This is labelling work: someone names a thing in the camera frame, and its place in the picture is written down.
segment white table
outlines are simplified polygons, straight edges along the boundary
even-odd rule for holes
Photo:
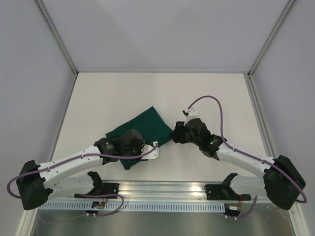
[[[182,110],[202,95],[213,95],[221,102],[228,141],[265,155],[243,74],[80,73],[53,160],[87,148],[151,106],[174,129],[176,121],[185,120]],[[204,99],[194,108],[208,129],[219,135],[216,102]],[[251,175],[232,164],[207,158],[192,144],[173,141],[160,148],[160,158],[140,162],[130,170],[124,170],[120,162],[91,170],[105,180],[222,181],[230,173]]]

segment dark green cloth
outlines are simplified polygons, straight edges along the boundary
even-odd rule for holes
[[[107,133],[106,136],[110,138],[112,136],[122,135],[131,129],[137,130],[148,144],[158,141],[159,147],[172,139],[172,130],[165,124],[154,107],[150,107],[137,117]],[[121,160],[121,162],[124,168],[128,170],[139,161]]]

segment gray wall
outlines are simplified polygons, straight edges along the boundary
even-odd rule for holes
[[[0,1],[0,234],[23,208],[6,183],[52,149],[74,77],[32,0]]]
[[[79,71],[246,72],[287,0],[43,0]]]
[[[303,210],[315,235],[315,1],[300,0],[254,74],[277,153],[307,182]]]

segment robotic arm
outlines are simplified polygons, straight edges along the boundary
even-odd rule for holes
[[[211,134],[206,124],[198,118],[198,113],[194,108],[183,113],[186,121],[176,122],[173,131],[172,138],[175,143],[193,143],[205,156],[232,163],[256,176],[230,174],[223,181],[220,189],[209,191],[211,193],[207,194],[209,200],[211,197],[215,199],[219,194],[223,194],[225,200],[234,196],[251,194],[268,197],[278,207],[291,209],[300,194],[295,184],[303,189],[306,183],[287,157],[280,155],[278,158],[269,156],[257,158],[242,148],[230,142],[227,143],[221,136]],[[292,184],[285,175],[288,175],[295,184]]]
[[[159,157],[158,143],[153,142],[152,145],[145,144],[142,136],[132,129],[122,136],[102,138],[87,149],[58,161],[39,165],[36,165],[34,160],[29,161],[24,164],[20,175],[34,171],[37,173],[16,181],[23,208],[34,209],[56,197],[102,195],[103,182],[97,172],[88,172],[80,177],[69,176],[123,159],[119,156],[131,159],[130,161],[156,159]]]

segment perforated metal strip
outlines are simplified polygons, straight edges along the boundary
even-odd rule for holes
[[[102,210],[114,210],[118,201],[108,201]],[[100,210],[92,208],[92,201],[51,200],[39,209],[57,210]],[[225,212],[223,203],[165,203],[165,202],[125,202],[122,210],[126,211],[163,211],[163,212]]]

